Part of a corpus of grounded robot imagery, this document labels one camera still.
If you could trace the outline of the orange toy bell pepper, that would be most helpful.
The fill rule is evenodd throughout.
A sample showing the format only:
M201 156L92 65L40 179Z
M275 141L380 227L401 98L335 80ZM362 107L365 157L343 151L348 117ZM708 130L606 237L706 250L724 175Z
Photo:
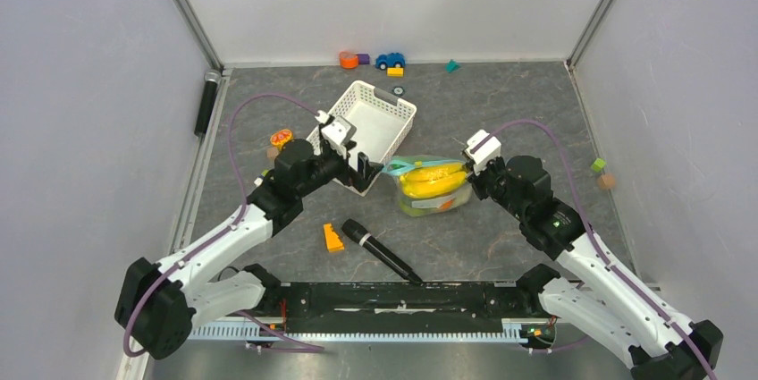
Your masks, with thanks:
M443 212L454 207L456 199L450 198L433 208L434 212Z

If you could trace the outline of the green toy pear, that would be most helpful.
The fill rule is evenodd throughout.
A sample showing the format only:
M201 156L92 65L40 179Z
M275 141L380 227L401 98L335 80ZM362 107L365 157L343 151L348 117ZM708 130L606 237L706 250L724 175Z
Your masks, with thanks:
M400 209L406 214L411 217L420 217L427 214L426 210L423 208L417 208L411 206L409 203L406 203L404 200L402 200L399 203Z

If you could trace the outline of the yellow toy banana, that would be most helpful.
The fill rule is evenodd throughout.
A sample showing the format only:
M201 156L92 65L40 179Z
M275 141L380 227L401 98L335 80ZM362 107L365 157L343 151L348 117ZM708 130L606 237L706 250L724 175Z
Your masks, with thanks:
M417 168L399 178L401 191L410 198L434 198L458 189L467 181L462 163Z

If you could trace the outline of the clear zip top bag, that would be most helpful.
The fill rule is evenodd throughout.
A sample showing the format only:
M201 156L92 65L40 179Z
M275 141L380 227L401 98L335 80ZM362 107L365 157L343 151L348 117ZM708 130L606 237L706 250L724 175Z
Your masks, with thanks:
M468 203L472 187L466 163L442 156L393 156L384 166L397 187L397 202L409 216L451 211Z

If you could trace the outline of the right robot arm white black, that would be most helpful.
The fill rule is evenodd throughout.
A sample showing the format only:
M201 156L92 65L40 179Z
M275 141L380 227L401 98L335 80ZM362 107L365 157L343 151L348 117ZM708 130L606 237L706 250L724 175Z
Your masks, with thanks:
M556 198L551 176L533 156L466 161L468 181L519 222L527 242L594 292L585 296L540 264L518 280L516 302L529 316L543 312L571 323L613 353L635 379L713 379L723 343L711 321L693 322L635 276Z

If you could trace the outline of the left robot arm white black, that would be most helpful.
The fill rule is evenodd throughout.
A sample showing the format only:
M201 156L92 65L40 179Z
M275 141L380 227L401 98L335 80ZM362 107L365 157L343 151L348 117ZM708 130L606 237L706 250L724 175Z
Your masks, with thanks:
M223 281L214 274L256 245L273 238L303 210L303 199L333 180L366 190L383 164L359 152L352 167L323 139L315 152L305 139L287 142L274 167L241 205L213 231L171 256L152 263L135 260L126 270L114 318L123 327L125 355L148 353L164 359L190 332L219 317L254 309L270 315L281 303L280 290L250 271Z

